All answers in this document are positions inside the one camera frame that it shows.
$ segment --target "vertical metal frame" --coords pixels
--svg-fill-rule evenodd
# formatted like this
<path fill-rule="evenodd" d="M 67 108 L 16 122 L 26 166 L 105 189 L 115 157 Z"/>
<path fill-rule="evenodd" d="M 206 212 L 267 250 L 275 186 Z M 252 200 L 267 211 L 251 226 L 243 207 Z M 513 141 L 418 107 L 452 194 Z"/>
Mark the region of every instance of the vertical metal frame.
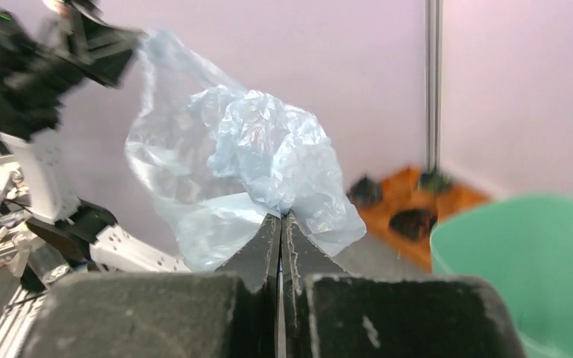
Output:
<path fill-rule="evenodd" d="M 425 22 L 427 26 L 427 163 L 430 170 L 438 169 L 440 161 L 442 1 L 425 0 Z"/>

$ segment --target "green bin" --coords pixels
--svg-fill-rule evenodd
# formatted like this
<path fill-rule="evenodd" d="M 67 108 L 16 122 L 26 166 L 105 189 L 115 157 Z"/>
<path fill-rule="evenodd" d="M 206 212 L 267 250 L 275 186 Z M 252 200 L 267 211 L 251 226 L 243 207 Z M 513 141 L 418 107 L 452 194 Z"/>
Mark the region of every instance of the green bin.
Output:
<path fill-rule="evenodd" d="M 531 195 L 438 225 L 434 274 L 475 274 L 500 293 L 528 358 L 573 358 L 573 200 Z"/>

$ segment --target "robotic hand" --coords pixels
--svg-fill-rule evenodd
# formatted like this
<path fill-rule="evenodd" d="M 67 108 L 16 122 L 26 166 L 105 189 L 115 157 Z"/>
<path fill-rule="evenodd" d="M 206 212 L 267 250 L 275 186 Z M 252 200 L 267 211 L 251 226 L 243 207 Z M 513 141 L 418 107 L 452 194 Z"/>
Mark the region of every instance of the robotic hand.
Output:
<path fill-rule="evenodd" d="M 186 271 L 183 263 L 131 237 L 108 210 L 78 198 L 57 138 L 62 95 L 85 79 L 117 87 L 143 33 L 109 26 L 91 0 L 64 0 L 58 13 L 60 43 L 49 48 L 0 10 L 0 141 L 29 186 L 27 226 L 74 264 Z"/>

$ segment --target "white bracket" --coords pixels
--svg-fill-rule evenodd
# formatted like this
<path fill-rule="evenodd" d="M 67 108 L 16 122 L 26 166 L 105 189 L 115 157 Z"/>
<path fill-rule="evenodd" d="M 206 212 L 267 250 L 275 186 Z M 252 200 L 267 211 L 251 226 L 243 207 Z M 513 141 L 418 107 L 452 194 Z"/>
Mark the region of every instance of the white bracket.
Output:
<path fill-rule="evenodd" d="M 118 224 L 106 227 L 91 245 L 91 259 L 124 272 L 190 272 L 176 257 L 135 239 Z"/>

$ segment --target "translucent plastic bag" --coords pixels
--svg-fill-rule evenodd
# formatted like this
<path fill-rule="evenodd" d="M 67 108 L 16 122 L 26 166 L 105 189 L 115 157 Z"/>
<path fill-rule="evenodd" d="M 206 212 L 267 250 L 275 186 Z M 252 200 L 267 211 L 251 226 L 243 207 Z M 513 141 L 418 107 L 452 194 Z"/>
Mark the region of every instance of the translucent plastic bag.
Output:
<path fill-rule="evenodd" d="M 140 54 L 143 110 L 126 155 L 190 269 L 214 270 L 267 213 L 293 209 L 331 256 L 365 234 L 314 115 L 248 91 L 171 32 L 151 34 Z"/>

